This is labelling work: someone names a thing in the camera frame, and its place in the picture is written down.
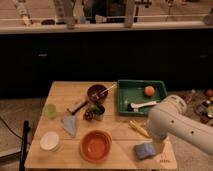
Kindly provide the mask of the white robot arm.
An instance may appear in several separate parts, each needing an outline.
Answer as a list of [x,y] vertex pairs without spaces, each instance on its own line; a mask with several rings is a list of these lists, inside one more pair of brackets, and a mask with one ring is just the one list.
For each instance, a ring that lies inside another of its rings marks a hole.
[[213,156],[213,127],[184,116],[185,101],[177,95],[169,95],[148,112],[147,129],[152,140],[163,142],[167,134],[194,145]]

